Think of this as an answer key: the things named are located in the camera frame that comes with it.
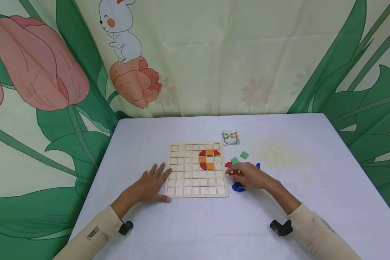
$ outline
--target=long sleeve shirt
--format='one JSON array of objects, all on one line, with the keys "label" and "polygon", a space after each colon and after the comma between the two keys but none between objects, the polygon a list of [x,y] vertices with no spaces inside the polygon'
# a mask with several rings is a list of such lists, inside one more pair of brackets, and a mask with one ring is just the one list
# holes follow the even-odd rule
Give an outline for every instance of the long sleeve shirt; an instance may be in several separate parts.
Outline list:
[{"label": "long sleeve shirt", "polygon": [[[317,259],[360,259],[324,219],[303,203],[287,217],[292,224],[293,237]],[[69,241],[53,260],[91,260],[118,233],[122,224],[113,209],[108,206]]]}]

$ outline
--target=curtain backdrop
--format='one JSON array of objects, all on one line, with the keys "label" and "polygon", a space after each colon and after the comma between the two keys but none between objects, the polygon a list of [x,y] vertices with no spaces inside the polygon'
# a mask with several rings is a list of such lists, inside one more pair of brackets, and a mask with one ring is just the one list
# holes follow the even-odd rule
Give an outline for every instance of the curtain backdrop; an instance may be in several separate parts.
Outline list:
[{"label": "curtain backdrop", "polygon": [[307,112],[390,207],[390,0],[1,0],[0,259],[66,244],[122,118]]}]

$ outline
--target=rabbit cheek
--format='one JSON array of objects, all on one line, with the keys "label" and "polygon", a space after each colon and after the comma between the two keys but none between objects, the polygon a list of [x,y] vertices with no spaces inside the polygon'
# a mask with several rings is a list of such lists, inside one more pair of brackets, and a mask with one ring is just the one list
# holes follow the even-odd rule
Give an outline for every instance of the rabbit cheek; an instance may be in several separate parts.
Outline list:
[{"label": "rabbit cheek", "polygon": [[115,22],[113,19],[109,18],[109,19],[107,20],[107,24],[108,24],[108,26],[110,26],[111,28],[113,28],[113,27],[115,27],[116,22]]}]

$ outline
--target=wearable device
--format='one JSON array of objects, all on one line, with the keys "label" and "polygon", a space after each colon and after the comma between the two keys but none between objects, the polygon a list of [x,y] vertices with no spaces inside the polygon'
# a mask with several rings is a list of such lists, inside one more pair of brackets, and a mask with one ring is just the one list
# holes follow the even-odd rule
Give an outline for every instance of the wearable device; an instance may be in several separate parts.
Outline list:
[{"label": "wearable device", "polygon": [[127,235],[127,233],[134,227],[133,222],[127,221],[126,223],[123,222],[118,232],[121,235]]},{"label": "wearable device", "polygon": [[286,236],[293,232],[292,222],[286,221],[285,224],[280,224],[277,220],[270,223],[270,228],[279,236]]}]

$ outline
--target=green square tile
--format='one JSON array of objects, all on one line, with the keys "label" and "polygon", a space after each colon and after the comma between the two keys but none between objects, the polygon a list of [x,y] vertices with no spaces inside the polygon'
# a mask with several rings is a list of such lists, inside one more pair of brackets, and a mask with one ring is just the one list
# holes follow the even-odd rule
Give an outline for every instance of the green square tile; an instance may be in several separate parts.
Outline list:
[{"label": "green square tile", "polygon": [[231,159],[231,162],[233,164],[238,164],[240,161],[237,159],[237,157],[234,157],[233,159]]},{"label": "green square tile", "polygon": [[243,151],[243,152],[241,153],[240,157],[243,158],[243,159],[247,159],[248,153],[246,153],[245,151]]}]

